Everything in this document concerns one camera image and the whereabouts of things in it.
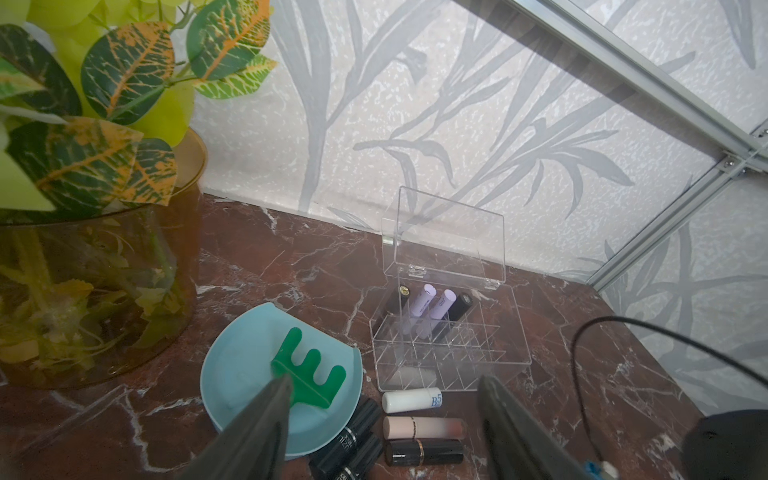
brown glass vase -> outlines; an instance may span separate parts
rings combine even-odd
[[[194,311],[207,152],[174,148],[167,207],[0,227],[0,369],[13,385],[101,382],[166,349]]]

clear plastic tray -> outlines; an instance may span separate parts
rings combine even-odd
[[[483,375],[508,382],[531,364],[504,284],[501,215],[401,187],[382,218],[382,244],[389,285],[370,322],[379,390],[476,390]],[[472,307],[459,319],[414,318],[399,288],[413,299],[427,283],[437,289],[433,306],[450,289]]]

metal rail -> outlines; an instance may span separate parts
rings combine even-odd
[[[662,104],[727,153],[716,167],[664,209],[587,283],[602,290],[721,192],[744,168],[768,171],[768,153],[749,135],[569,0],[505,0],[553,35]]]

brown marble surface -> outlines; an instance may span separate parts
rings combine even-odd
[[[221,330],[255,305],[288,313],[361,349],[363,393],[376,389],[369,316],[385,284],[381,239],[206,196],[199,304],[190,325],[139,369],[83,389],[0,386],[0,440],[22,478],[173,478],[216,432],[200,400],[200,367]],[[592,458],[568,371],[568,343],[580,324],[611,313],[592,288],[510,268],[529,369],[514,395],[579,462]],[[680,478],[676,445],[700,413],[624,326],[594,328],[579,351],[595,436],[625,480]],[[467,420],[465,461],[449,467],[387,467],[369,478],[487,478],[474,394],[446,393],[425,415]],[[284,478],[309,478],[305,459]]]

wallpaper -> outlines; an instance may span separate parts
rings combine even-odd
[[[618,314],[691,336],[768,375],[766,209],[768,179],[733,182],[603,297]],[[705,415],[768,408],[762,386],[718,360],[633,331]]]
[[[581,0],[599,22],[634,3],[614,33],[657,65],[690,51],[672,74],[745,131],[768,115],[768,2],[765,0]]]
[[[720,156],[501,2],[273,7],[280,66],[254,95],[197,104],[212,193],[378,230],[407,185],[504,214],[507,262],[553,273],[629,241]]]

